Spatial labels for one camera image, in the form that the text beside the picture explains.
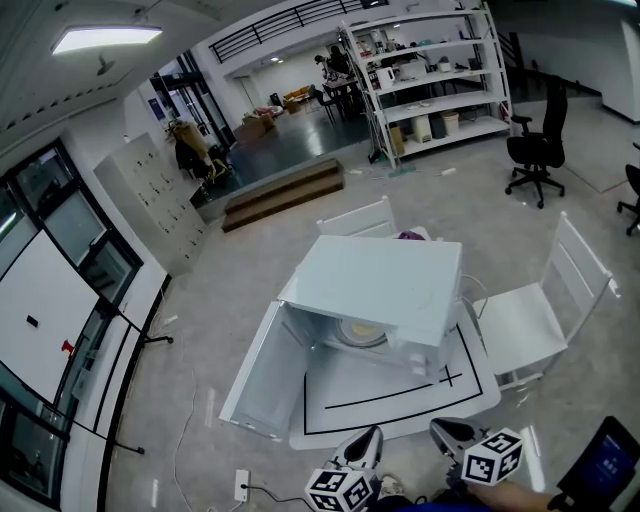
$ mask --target dark floor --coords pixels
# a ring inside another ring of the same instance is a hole
[[[530,101],[544,101],[547,99],[547,87],[544,78],[531,74],[521,78],[515,71],[507,71],[509,79],[509,89],[511,91],[511,103],[528,103]],[[598,96],[597,94],[586,92],[570,84],[567,86],[567,98],[588,98]]]
[[[526,75],[522,79],[513,71],[509,72],[508,78],[513,103],[547,99],[544,79],[531,75]],[[455,92],[475,90],[472,85],[475,84],[466,85],[463,81],[458,81]],[[441,93],[437,88],[435,92],[436,94],[445,93]],[[593,94],[567,85],[567,96],[575,98],[593,96]],[[406,98],[406,101],[414,101],[414,99]],[[275,173],[369,137],[364,114],[341,121],[334,112],[336,123],[332,124],[323,107],[315,112],[310,109],[311,106],[307,105],[293,115],[288,113],[281,115],[276,119],[275,130],[255,141],[232,149],[227,158],[235,168],[234,175],[210,190],[208,198],[198,191],[191,199],[194,206],[198,208]]]
[[[364,114],[341,121],[334,109],[336,122],[332,124],[324,107],[315,112],[310,109],[311,105],[306,107],[305,112],[303,106],[293,115],[285,113],[279,116],[275,120],[274,130],[232,149],[227,158],[235,168],[235,176],[229,177],[224,186],[214,187],[209,193],[209,200],[369,137]]]

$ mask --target cable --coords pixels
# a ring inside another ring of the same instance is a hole
[[[309,505],[307,503],[307,500],[305,500],[304,498],[289,498],[286,500],[280,500],[276,498],[269,489],[265,489],[264,487],[258,487],[257,485],[246,485],[246,484],[242,484],[240,487],[243,489],[258,489],[259,491],[266,492],[269,495],[269,497],[276,503],[288,503],[290,501],[301,501],[309,508],[309,510],[311,510],[311,512],[315,512],[315,510],[313,510],[311,505]]]
[[[182,336],[182,334],[180,334],[180,341],[182,342],[182,362],[186,363],[187,361],[185,360],[184,336]],[[180,494],[182,495],[182,499],[184,500],[185,505],[187,505],[189,512],[193,512],[193,509],[191,508],[191,505],[189,505],[189,501],[187,500],[187,497],[184,495],[184,492],[182,491],[182,487],[180,487],[180,482],[178,482],[178,475],[176,470],[176,455],[178,454],[178,450],[180,449],[180,445],[182,444],[182,439],[184,438],[184,434],[187,431],[187,426],[189,425],[189,421],[193,416],[193,411],[196,408],[196,393],[198,392],[198,379],[196,379],[196,372],[193,369],[193,366],[191,367],[191,375],[193,376],[193,397],[191,398],[191,412],[187,417],[187,421],[184,422],[184,428],[182,429],[182,434],[180,434],[180,439],[178,440],[176,449],[173,452],[173,480],[178,486],[178,490],[180,491]]]

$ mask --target white box on shelf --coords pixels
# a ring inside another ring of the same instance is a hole
[[[428,115],[412,117],[411,128],[413,129],[413,136],[416,139],[416,142],[429,142],[433,139]]]

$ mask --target black stand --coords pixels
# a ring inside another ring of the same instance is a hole
[[[524,185],[525,183],[535,183],[536,188],[538,189],[538,195],[540,196],[540,201],[538,201],[538,208],[544,208],[544,195],[542,195],[542,187],[541,183],[545,183],[547,185],[551,185],[552,187],[556,187],[560,189],[560,197],[564,197],[564,185],[561,185],[557,181],[553,181],[549,178],[550,174],[547,172],[546,168],[541,165],[534,165],[533,171],[530,170],[529,165],[525,166],[525,169],[521,169],[520,167],[514,167],[511,175],[516,177],[518,173],[524,174],[524,178],[520,178],[519,180],[513,181],[509,183],[509,186],[505,189],[504,193],[507,195],[511,195],[511,189],[513,187],[519,187],[520,185]]]
[[[618,203],[618,213],[622,213],[623,208],[629,210],[632,213],[635,213],[638,216],[636,217],[636,220],[633,221],[633,224],[631,224],[631,226],[627,228],[627,235],[631,236],[635,227],[640,224],[640,198],[638,199],[638,202],[635,206],[620,201]]]
[[[173,338],[171,336],[159,336],[158,338],[149,338],[149,336],[145,335],[147,338],[142,342],[143,345],[148,345],[149,343],[155,343],[156,341],[166,341],[169,345],[173,343]]]
[[[157,338],[151,338],[149,337],[149,335],[146,332],[143,332],[142,329],[138,328],[138,326],[136,324],[134,324],[131,320],[129,320],[124,313],[122,313],[122,311],[120,311],[118,308],[114,308],[115,311],[117,312],[118,316],[122,317],[124,319],[125,322],[127,322],[129,324],[129,327],[134,328],[136,331],[138,331],[140,333],[140,335],[143,337],[143,341],[139,341],[138,343],[140,343],[141,345],[148,345],[149,343],[156,343],[158,341],[166,341],[167,343],[169,343],[169,345],[171,345],[173,343],[173,338],[171,336],[158,336]],[[100,434],[98,434],[95,431],[89,430],[87,429],[85,426],[80,425],[79,423],[76,423],[76,425],[81,426],[82,428],[88,430],[89,432],[91,432],[92,434],[97,435],[98,437],[103,438],[105,441],[109,442],[109,440],[103,436],[101,436]],[[113,444],[115,446],[118,446],[119,448],[122,448],[124,450],[128,450],[130,452],[133,453],[138,453],[140,455],[144,455],[145,450],[142,446],[138,446],[137,448],[132,448],[131,446],[127,446],[124,444],[119,443],[118,441],[116,441],[115,439],[113,440]]]

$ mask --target locker cabinet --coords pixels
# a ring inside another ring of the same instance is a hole
[[[174,172],[148,134],[125,144],[95,170],[109,197],[142,243],[173,275],[189,272],[206,226],[174,187]]]

